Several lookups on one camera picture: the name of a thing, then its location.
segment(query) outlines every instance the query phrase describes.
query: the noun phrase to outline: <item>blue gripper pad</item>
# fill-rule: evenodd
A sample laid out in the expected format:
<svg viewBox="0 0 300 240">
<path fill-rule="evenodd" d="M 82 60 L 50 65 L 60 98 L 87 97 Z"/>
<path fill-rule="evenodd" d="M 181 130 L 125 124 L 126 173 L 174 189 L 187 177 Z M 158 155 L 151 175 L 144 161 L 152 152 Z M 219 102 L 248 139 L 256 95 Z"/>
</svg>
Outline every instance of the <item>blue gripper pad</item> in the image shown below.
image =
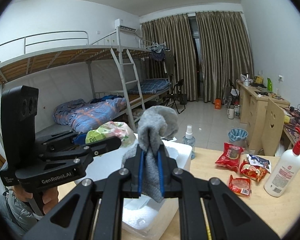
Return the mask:
<svg viewBox="0 0 300 240">
<path fill-rule="evenodd" d="M 75 145 L 83 145 L 86 144 L 86 133 L 79 134 L 77 138 L 73 140 Z"/>
<path fill-rule="evenodd" d="M 162 169 L 162 160 L 161 160 L 160 151 L 158 151 L 158 172 L 159 172 L 160 191 L 161 191 L 161 195 L 164 196 L 163 169 Z"/>
<path fill-rule="evenodd" d="M 145 161 L 145 152 L 143 150 L 141 150 L 141 158 L 140 158 L 139 173 L 138 173 L 138 194 L 139 194 L 139 196 L 141 196 L 141 191 L 142 191 L 144 161 Z"/>
</svg>

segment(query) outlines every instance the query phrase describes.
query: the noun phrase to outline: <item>human hand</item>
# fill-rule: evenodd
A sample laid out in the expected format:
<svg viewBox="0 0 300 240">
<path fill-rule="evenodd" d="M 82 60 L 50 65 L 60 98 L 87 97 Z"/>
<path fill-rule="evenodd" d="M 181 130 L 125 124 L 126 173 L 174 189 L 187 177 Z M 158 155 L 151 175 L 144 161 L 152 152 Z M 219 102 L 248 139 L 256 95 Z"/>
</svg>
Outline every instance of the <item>human hand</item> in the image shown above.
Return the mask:
<svg viewBox="0 0 300 240">
<path fill-rule="evenodd" d="M 33 194 L 26 192 L 20 185 L 13 186 L 12 190 L 18 200 L 27 202 L 28 198 L 33 198 Z M 43 192 L 42 201 L 44 203 L 43 212 L 47 214 L 55 205 L 58 204 L 58 188 L 53 187 Z"/>
</svg>

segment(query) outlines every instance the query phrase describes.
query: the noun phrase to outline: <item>blue trash bag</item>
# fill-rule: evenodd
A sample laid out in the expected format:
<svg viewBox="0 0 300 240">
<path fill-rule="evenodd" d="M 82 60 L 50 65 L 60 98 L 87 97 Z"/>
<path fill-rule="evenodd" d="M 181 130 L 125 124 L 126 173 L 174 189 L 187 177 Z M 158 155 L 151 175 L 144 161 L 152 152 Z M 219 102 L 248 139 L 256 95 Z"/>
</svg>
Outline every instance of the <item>blue trash bag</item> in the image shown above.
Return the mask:
<svg viewBox="0 0 300 240">
<path fill-rule="evenodd" d="M 228 133 L 228 136 L 231 142 L 236 142 L 240 140 L 245 140 L 248 137 L 248 132 L 242 128 L 233 128 Z"/>
</svg>

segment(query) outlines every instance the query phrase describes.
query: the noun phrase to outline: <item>green bottle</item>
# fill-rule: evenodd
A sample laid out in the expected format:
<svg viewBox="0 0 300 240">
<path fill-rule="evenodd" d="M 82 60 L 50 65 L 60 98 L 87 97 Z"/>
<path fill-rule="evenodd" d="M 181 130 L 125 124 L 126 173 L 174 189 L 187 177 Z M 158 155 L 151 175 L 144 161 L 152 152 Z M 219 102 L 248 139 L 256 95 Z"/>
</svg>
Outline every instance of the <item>green bottle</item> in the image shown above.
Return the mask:
<svg viewBox="0 0 300 240">
<path fill-rule="evenodd" d="M 267 78 L 268 79 L 268 91 L 272 92 L 272 82 L 271 82 L 271 79 L 270 78 Z"/>
</svg>

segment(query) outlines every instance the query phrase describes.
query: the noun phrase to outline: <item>air conditioner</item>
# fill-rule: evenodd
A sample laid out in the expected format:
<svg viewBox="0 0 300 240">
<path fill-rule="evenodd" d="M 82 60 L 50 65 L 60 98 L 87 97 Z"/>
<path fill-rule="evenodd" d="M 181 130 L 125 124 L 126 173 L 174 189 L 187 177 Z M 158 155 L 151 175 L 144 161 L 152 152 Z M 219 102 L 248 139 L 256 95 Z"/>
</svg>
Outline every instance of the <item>air conditioner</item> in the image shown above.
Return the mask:
<svg viewBox="0 0 300 240">
<path fill-rule="evenodd" d="M 121 19 L 116 19 L 114 21 L 114 27 L 117 28 L 119 27 L 120 31 L 124 31 L 124 32 L 129 32 L 129 33 L 135 33 L 137 30 L 128 26 L 125 26 L 122 24 L 123 20 Z"/>
</svg>

